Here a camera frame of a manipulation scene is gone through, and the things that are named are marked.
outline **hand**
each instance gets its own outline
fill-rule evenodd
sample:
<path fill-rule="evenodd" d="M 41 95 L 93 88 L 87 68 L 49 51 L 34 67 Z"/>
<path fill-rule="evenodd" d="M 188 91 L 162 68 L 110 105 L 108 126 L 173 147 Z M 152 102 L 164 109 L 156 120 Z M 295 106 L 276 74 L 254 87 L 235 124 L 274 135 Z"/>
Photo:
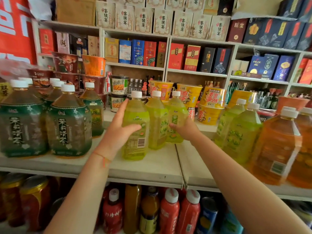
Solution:
<path fill-rule="evenodd" d="M 130 135 L 141 129 L 141 126 L 137 124 L 128 125 L 126 127 L 121 126 L 128 101 L 129 99 L 126 99 L 121 104 L 101 142 L 94 150 L 95 153 L 110 161 L 113 161 L 117 151 L 127 142 Z"/>
<path fill-rule="evenodd" d="M 183 139 L 189 140 L 190 142 L 198 138 L 198 135 L 201 134 L 197 125 L 190 117 L 186 118 L 184 126 L 179 126 L 173 123 L 170 123 L 169 126 L 170 128 L 176 130 Z"/>

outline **white bottle cap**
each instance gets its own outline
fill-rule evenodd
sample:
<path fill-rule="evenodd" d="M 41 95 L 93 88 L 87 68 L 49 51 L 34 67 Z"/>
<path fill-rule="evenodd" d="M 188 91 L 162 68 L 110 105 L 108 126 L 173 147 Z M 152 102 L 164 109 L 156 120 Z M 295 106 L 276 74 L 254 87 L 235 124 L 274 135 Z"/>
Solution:
<path fill-rule="evenodd" d="M 52 82 L 53 87 L 62 87 L 63 84 L 65 84 L 64 81 L 53 81 Z"/>
<path fill-rule="evenodd" d="M 300 110 L 301 113 L 312 114 L 312 108 L 303 108 Z"/>
<path fill-rule="evenodd" d="M 200 194 L 196 190 L 188 190 L 186 193 L 187 200 L 192 204 L 198 204 L 200 201 Z"/>
<path fill-rule="evenodd" d="M 246 104 L 246 99 L 238 98 L 236 104 Z"/>
<path fill-rule="evenodd" d="M 282 110 L 280 115 L 283 117 L 297 118 L 298 114 L 299 114 L 298 111 L 292 111 L 292 110 L 284 109 L 284 110 Z"/>
<path fill-rule="evenodd" d="M 176 189 L 174 188 L 168 188 L 165 192 L 165 199 L 169 202 L 169 203 L 176 203 L 179 199 L 179 193 L 177 192 Z"/>
<path fill-rule="evenodd" d="M 94 83 L 85 82 L 85 87 L 86 87 L 86 88 L 94 88 Z"/>
<path fill-rule="evenodd" d="M 28 83 L 24 80 L 12 79 L 10 84 L 12 88 L 28 88 Z"/>
<path fill-rule="evenodd" d="M 142 98 L 142 92 L 141 91 L 131 91 L 131 98 Z"/>
<path fill-rule="evenodd" d="M 295 108 L 292 108 L 292 107 L 287 107 L 287 106 L 283 106 L 282 110 L 291 110 L 291 111 L 295 111 L 296 109 Z"/>
<path fill-rule="evenodd" d="M 260 104 L 257 104 L 257 103 L 249 103 L 249 104 L 247 105 L 247 108 L 248 108 L 248 109 L 258 110 L 259 107 L 260 107 Z"/>
<path fill-rule="evenodd" d="M 177 97 L 181 96 L 181 91 L 177 91 L 177 90 L 172 91 L 172 96 L 177 96 Z"/>
<path fill-rule="evenodd" d="M 64 92 L 75 92 L 75 86 L 74 85 L 63 84 L 61 90 L 64 91 Z"/>
<path fill-rule="evenodd" d="M 161 97 L 161 91 L 153 90 L 152 91 L 152 96 L 153 97 Z"/>
<path fill-rule="evenodd" d="M 18 77 L 18 80 L 24 80 L 27 82 L 27 84 L 33 84 L 32 78 Z"/>
<path fill-rule="evenodd" d="M 109 194 L 109 199 L 111 202 L 114 202 L 119 199 L 119 190 L 118 189 L 111 189 Z"/>
<path fill-rule="evenodd" d="M 53 81 L 60 81 L 60 79 L 59 79 L 59 78 L 50 78 L 50 84 L 51 84 Z"/>

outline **person's left hand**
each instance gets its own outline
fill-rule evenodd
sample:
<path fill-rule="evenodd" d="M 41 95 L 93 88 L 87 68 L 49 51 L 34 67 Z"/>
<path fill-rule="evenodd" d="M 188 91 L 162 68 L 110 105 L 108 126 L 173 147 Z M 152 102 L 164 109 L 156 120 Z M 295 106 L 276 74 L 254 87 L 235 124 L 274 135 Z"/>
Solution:
<path fill-rule="evenodd" d="M 126 99 L 121 104 L 101 142 L 94 150 L 95 153 L 107 158 L 110 161 L 113 161 L 117 151 L 127 142 L 130 135 L 141 129 L 141 126 L 138 124 L 132 124 L 126 127 L 121 126 L 128 101 L 129 99 Z"/>

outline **red beverage bottle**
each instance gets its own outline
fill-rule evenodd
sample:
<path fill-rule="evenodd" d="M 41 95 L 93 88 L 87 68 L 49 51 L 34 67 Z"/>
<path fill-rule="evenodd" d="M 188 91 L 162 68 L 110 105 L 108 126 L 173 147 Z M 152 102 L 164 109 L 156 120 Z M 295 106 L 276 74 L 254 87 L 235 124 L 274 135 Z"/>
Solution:
<path fill-rule="evenodd" d="M 176 189 L 168 188 L 165 198 L 160 203 L 160 232 L 159 234 L 174 234 L 179 216 L 179 193 Z"/>
<path fill-rule="evenodd" d="M 193 234 L 200 213 L 200 195 L 196 190 L 188 190 L 181 204 L 181 213 L 177 221 L 177 234 Z"/>
<path fill-rule="evenodd" d="M 122 229 L 122 206 L 119 190 L 111 189 L 109 199 L 106 199 L 103 205 L 103 229 L 106 234 L 115 234 Z"/>

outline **forearm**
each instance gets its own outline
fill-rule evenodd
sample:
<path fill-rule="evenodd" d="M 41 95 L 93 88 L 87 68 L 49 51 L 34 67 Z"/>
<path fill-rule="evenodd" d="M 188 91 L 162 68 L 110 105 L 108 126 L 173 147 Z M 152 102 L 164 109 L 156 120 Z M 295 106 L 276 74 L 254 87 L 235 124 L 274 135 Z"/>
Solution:
<path fill-rule="evenodd" d="M 233 213 L 250 234 L 311 233 L 284 202 L 200 133 L 191 141 Z"/>
<path fill-rule="evenodd" d="M 103 166 L 103 157 L 98 154 L 89 157 L 45 234 L 93 233 L 109 172 L 108 166 Z"/>

